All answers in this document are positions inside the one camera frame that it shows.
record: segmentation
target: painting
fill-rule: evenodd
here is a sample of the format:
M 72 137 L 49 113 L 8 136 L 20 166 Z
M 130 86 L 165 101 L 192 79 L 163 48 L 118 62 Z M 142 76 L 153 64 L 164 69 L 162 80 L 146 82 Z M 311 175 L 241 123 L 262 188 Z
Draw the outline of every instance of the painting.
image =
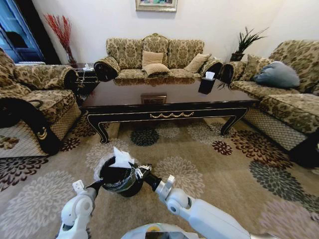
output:
M 136 0 L 136 11 L 176 11 L 177 0 Z

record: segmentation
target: floral rug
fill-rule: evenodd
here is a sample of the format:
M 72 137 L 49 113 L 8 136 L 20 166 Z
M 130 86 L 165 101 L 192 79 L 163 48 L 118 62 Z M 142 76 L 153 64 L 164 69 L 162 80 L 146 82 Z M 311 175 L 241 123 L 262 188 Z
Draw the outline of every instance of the floral rug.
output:
M 280 148 L 244 122 L 220 136 L 225 119 L 104 124 L 111 141 L 84 117 L 52 157 L 0 159 L 0 233 L 6 239 L 54 239 L 64 204 L 75 196 L 72 182 L 93 181 L 94 168 L 113 146 L 128 151 L 175 187 L 232 215 L 254 234 L 282 239 L 319 235 L 319 175 L 288 160 Z M 170 214 L 150 186 L 124 198 L 101 189 L 88 226 L 93 239 L 119 239 L 149 223 L 187 222 Z

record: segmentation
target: sofa backrest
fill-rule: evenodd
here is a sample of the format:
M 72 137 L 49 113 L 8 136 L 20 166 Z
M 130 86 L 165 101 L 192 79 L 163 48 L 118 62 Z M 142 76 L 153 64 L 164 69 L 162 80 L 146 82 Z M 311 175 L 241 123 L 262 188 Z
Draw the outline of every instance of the sofa backrest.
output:
M 13 84 L 14 61 L 0 48 L 0 87 Z
M 172 39 L 168 45 L 168 68 L 184 68 L 198 54 L 202 54 L 204 42 L 201 40 Z
M 202 54 L 204 42 L 201 40 L 169 40 L 153 33 L 144 39 L 109 38 L 106 51 L 115 58 L 123 69 L 141 69 L 143 50 L 163 53 L 163 64 L 168 68 L 184 68 L 198 54 Z
M 123 69 L 142 68 L 143 42 L 137 39 L 109 38 L 106 40 L 106 52 L 115 58 Z
M 167 66 L 169 40 L 157 33 L 148 35 L 143 39 L 143 50 L 156 53 L 163 53 L 163 64 Z
M 282 42 L 269 57 L 292 67 L 300 77 L 301 93 L 319 82 L 319 41 L 290 40 Z

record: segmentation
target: dark wooden coffee table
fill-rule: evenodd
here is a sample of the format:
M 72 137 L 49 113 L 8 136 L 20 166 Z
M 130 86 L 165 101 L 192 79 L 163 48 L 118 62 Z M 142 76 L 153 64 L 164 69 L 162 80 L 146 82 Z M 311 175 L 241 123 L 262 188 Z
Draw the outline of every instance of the dark wooden coffee table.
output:
M 108 142 L 103 122 L 230 117 L 221 128 L 221 134 L 227 135 L 258 100 L 242 91 L 219 87 L 220 83 L 195 80 L 186 84 L 119 86 L 113 80 L 100 82 L 83 102 L 82 109 L 89 112 L 87 120 L 101 136 L 101 143 Z M 147 96 L 150 104 L 142 104 L 141 95 Z M 165 99 L 161 96 L 166 96 L 165 103 L 161 103 Z

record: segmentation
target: black tissue box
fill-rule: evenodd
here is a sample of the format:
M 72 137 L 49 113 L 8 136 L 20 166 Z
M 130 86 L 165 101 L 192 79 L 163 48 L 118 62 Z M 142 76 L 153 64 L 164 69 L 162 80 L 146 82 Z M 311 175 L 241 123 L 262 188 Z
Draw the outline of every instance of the black tissue box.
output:
M 213 89 L 214 83 L 215 79 L 207 80 L 205 78 L 202 78 L 198 92 L 208 95 L 211 92 L 211 89 Z

